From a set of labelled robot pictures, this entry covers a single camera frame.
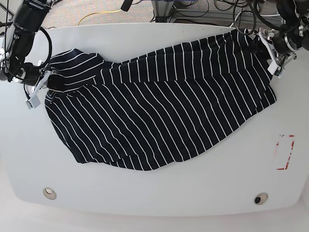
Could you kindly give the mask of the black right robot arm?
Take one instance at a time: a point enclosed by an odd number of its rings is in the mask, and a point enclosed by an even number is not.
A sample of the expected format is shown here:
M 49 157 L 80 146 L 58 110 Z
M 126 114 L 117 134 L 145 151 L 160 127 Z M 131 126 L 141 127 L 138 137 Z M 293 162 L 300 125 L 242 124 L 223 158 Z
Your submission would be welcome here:
M 5 28 L 3 43 L 0 48 L 0 79 L 16 81 L 23 84 L 26 103 L 34 108 L 38 100 L 37 93 L 47 86 L 48 78 L 56 72 L 50 66 L 52 56 L 52 40 L 42 23 L 49 13 L 54 0 L 24 0 L 19 5 L 12 19 L 0 26 Z M 41 31 L 48 41 L 48 55 L 38 65 L 25 62 L 30 53 L 35 35 Z

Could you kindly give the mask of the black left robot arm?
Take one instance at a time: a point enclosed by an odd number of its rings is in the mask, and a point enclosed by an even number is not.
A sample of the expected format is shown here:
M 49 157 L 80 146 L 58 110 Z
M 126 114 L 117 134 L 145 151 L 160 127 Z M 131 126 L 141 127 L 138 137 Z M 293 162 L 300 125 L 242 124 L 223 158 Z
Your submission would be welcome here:
M 309 49 L 309 2 L 307 0 L 276 0 L 277 12 L 282 18 L 276 26 L 266 20 L 257 9 L 258 1 L 251 3 L 253 24 L 259 19 L 267 29 L 252 29 L 248 35 L 253 39 L 252 53 L 269 60 L 267 68 L 271 75 L 281 78 L 285 65 L 296 59 L 300 49 Z

